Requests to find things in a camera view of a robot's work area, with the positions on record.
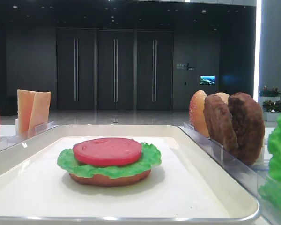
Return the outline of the dark door right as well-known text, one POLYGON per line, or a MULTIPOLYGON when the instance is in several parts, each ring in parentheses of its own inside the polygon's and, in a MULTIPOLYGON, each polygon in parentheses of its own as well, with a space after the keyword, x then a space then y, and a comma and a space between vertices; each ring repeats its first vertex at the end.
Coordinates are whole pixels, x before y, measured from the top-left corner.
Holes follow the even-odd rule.
POLYGON ((137 109, 170 110, 173 33, 137 32, 137 109))

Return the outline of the brown meat patty in rack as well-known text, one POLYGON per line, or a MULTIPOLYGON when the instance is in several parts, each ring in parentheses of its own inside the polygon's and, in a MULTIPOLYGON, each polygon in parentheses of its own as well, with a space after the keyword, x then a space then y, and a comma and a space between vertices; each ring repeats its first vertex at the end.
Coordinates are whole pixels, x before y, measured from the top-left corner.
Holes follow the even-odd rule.
POLYGON ((246 165, 252 165, 259 158, 263 147, 263 110, 249 94, 242 92, 229 96, 228 107, 237 137, 237 158, 246 165))

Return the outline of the sesame bun behind patty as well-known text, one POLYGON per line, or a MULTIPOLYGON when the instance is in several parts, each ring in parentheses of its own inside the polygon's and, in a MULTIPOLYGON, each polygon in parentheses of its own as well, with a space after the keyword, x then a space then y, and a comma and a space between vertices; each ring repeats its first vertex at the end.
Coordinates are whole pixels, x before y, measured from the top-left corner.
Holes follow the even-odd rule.
POLYGON ((228 105, 230 95, 224 92, 216 93, 217 96, 221 98, 221 100, 228 105))

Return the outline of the green lettuce leaf on bun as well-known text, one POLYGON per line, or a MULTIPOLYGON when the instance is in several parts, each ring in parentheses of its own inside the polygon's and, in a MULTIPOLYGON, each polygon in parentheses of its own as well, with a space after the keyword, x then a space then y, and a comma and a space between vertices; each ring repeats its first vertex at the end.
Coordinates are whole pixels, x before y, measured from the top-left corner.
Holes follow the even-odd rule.
POLYGON ((73 149, 62 150, 57 158, 57 165, 78 177, 91 178, 96 174, 100 174, 116 179, 133 176, 162 163, 161 153, 155 145, 146 142, 142 142, 141 145, 142 154, 140 159, 129 165, 98 167, 83 164, 75 159, 73 149))

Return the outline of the green lettuce in rack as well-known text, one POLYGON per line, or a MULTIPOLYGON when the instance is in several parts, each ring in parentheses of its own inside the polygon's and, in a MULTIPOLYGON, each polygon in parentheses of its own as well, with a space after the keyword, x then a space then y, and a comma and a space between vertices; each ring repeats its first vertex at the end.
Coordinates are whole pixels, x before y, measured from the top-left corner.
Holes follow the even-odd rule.
POLYGON ((260 187, 259 193, 263 199, 281 210, 281 114, 277 127, 269 134, 268 151, 272 154, 268 171, 270 178, 260 187))

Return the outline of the red tomato slice on burger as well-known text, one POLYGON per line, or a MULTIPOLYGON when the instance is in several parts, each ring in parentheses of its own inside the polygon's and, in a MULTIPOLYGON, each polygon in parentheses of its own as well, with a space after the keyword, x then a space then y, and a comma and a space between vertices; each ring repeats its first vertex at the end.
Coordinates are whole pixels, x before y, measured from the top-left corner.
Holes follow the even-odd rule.
POLYGON ((127 138, 99 138, 74 145, 74 157, 93 166, 122 166, 141 157, 142 145, 127 138))

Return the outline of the bottom bun slice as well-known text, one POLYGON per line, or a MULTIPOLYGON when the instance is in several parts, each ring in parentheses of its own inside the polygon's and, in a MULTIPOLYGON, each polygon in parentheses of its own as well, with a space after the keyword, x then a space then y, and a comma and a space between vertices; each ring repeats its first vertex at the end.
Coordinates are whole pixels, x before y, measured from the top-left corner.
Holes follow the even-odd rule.
POLYGON ((147 170, 133 176, 119 177, 116 179, 112 179, 108 176, 104 176, 100 174, 96 174, 91 178, 78 177, 73 173, 70 173, 69 175, 74 181, 83 185, 92 185, 92 186, 99 186, 99 187, 121 187, 121 186, 132 185, 140 182, 141 180, 144 180, 149 176, 150 172, 151 170, 147 170))

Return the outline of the orange cheese slice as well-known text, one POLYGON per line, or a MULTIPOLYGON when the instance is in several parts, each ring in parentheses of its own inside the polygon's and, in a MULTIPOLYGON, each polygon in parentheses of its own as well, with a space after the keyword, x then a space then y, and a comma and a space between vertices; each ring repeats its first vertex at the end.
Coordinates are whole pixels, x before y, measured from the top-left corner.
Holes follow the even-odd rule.
POLYGON ((40 124, 46 124, 49 116, 51 103, 50 92, 36 92, 30 116, 29 130, 32 130, 40 124))
POLYGON ((34 102, 35 91, 17 90, 18 100, 18 133, 27 132, 34 102))

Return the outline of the brown meat patty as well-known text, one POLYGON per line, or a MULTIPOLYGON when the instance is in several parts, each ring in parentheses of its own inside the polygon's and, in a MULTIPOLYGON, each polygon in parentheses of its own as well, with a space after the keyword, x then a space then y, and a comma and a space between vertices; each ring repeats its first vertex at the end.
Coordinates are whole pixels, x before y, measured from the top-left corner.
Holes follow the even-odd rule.
POLYGON ((229 96, 228 107, 237 137, 237 158, 246 165, 252 165, 259 158, 263 147, 263 110, 249 94, 242 92, 229 96))
POLYGON ((227 104, 216 94, 208 95, 205 98, 203 113, 210 138, 221 144, 231 155, 237 157, 237 137, 227 104))

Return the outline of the orange cheese slice left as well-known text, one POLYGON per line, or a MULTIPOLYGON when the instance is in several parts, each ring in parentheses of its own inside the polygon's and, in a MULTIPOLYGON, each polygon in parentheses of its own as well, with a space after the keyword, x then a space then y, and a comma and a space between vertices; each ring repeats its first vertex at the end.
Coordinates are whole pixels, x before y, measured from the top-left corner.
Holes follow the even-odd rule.
POLYGON ((18 133, 27 132, 34 102, 35 91, 17 90, 18 100, 18 133))

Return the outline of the potted plants in planter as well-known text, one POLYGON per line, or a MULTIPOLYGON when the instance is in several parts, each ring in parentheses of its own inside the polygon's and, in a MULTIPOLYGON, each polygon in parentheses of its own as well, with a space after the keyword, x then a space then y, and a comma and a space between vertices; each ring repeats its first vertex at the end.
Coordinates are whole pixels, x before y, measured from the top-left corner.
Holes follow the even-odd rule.
POLYGON ((258 102, 263 109, 264 121, 276 121, 281 113, 281 92, 277 87, 264 86, 259 90, 258 102))

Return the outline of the dark door left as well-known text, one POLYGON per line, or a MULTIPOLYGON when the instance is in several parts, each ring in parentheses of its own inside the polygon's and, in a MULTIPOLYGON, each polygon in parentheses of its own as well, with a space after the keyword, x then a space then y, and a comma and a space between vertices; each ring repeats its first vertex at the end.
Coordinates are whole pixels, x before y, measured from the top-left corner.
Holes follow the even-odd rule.
POLYGON ((94 109, 94 31, 57 29, 57 105, 94 109))

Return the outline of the sesame bun left in rack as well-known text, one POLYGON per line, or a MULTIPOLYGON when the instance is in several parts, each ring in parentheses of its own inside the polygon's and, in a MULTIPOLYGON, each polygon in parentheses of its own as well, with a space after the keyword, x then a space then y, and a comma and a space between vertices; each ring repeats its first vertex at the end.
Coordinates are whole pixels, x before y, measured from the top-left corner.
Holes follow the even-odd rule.
POLYGON ((205 137, 209 137, 203 113, 206 96, 203 90, 199 90, 193 94, 189 105, 189 119, 196 131, 205 137))

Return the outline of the white rectangular tray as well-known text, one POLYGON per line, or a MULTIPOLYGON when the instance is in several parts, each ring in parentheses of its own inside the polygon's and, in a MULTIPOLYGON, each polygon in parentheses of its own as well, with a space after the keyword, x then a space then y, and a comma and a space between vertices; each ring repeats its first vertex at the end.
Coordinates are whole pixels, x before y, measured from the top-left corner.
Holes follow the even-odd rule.
POLYGON ((260 204, 182 129, 63 125, 0 151, 0 225, 252 225, 260 204), (94 187, 57 166, 63 149, 101 137, 154 144, 162 164, 137 184, 94 187))

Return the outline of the clear acrylic rack right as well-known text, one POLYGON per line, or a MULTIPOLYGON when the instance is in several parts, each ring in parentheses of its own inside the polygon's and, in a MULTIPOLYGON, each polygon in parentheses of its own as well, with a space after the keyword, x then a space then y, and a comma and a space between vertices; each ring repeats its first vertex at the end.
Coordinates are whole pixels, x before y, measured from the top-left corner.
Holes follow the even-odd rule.
POLYGON ((268 175, 268 160, 246 166, 225 151, 219 143, 197 132, 189 123, 184 123, 183 131, 232 178, 258 198, 266 221, 272 225, 281 225, 281 183, 268 175))

